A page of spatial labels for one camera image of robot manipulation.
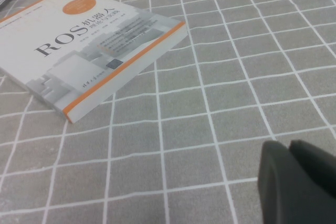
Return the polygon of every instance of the black object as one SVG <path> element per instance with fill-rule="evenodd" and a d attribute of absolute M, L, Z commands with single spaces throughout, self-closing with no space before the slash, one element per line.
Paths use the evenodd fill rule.
<path fill-rule="evenodd" d="M 106 66 L 112 69 L 116 69 L 118 66 L 120 66 L 123 62 L 118 59 L 113 59 L 110 61 Z"/>
<path fill-rule="evenodd" d="M 307 142 L 266 141 L 258 189 L 264 224 L 336 223 L 336 158 Z"/>

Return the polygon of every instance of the gray tablecloth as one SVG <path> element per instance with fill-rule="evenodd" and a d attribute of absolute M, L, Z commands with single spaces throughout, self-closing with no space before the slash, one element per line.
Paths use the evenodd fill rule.
<path fill-rule="evenodd" d="M 336 153 L 335 0 L 117 1 L 189 37 L 76 124 L 1 75 L 0 223 L 261 223 L 265 140 Z"/>

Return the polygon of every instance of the orange circle label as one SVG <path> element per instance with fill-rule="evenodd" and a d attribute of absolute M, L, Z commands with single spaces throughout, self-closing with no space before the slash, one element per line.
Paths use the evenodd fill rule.
<path fill-rule="evenodd" d="M 65 14 L 81 14 L 91 10 L 96 5 L 96 0 L 74 0 L 63 7 Z"/>

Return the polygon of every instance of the grid pattern fabric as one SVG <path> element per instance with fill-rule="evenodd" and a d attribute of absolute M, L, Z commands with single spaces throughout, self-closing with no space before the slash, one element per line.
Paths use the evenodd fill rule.
<path fill-rule="evenodd" d="M 117 1 L 189 36 L 76 124 L 0 74 L 1 223 L 262 223 L 264 141 L 336 154 L 336 0 Z"/>

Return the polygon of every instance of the orange stripe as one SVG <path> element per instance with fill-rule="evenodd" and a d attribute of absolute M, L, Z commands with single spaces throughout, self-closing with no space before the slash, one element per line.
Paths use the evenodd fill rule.
<path fill-rule="evenodd" d="M 18 13 L 20 13 L 20 12 L 23 12 L 24 10 L 26 10 L 26 9 L 28 9 L 28 8 L 30 8 L 30 7 L 32 7 L 33 5 L 36 5 L 36 4 L 40 3 L 41 1 L 43 1 L 43 0 L 38 0 L 38 1 L 36 1 L 35 3 L 33 3 L 33 4 L 31 4 L 31 5 L 28 5 L 28 6 L 26 6 L 25 8 L 23 8 L 23 9 L 21 9 L 21 10 L 15 12 L 15 13 L 13 13 L 13 14 L 11 14 L 11 15 L 9 15 L 9 16 L 3 18 L 3 19 L 1 19 L 1 20 L 0 20 L 0 23 L 3 22 L 3 21 L 5 21 L 5 20 L 8 20 L 9 18 L 15 16 L 16 14 L 18 14 Z"/>
<path fill-rule="evenodd" d="M 143 49 L 141 52 L 133 56 L 130 60 L 126 61 L 124 64 L 122 64 L 119 68 L 117 68 L 115 71 L 110 73 L 105 79 L 97 83 L 95 86 L 93 86 L 91 89 L 86 91 L 84 94 L 79 96 L 77 99 L 75 99 L 72 103 L 70 103 L 68 106 L 63 109 L 63 112 L 65 116 L 69 119 L 68 113 L 77 106 L 80 102 L 82 102 L 85 98 L 87 98 L 89 95 L 97 91 L 99 88 L 101 88 L 103 85 L 105 85 L 107 82 L 112 80 L 116 75 L 118 75 L 121 71 L 126 69 L 128 66 L 133 64 L 136 60 L 138 60 L 140 57 L 142 57 L 145 53 L 149 52 L 151 49 L 153 49 L 155 46 L 157 46 L 159 43 L 167 39 L 169 36 L 171 36 L 174 32 L 179 30 L 182 26 L 184 26 L 184 22 L 179 23 L 177 26 L 172 28 L 170 31 L 168 31 L 165 35 L 158 38 L 155 42 L 151 43 L 149 46 L 147 46 L 145 49 Z"/>

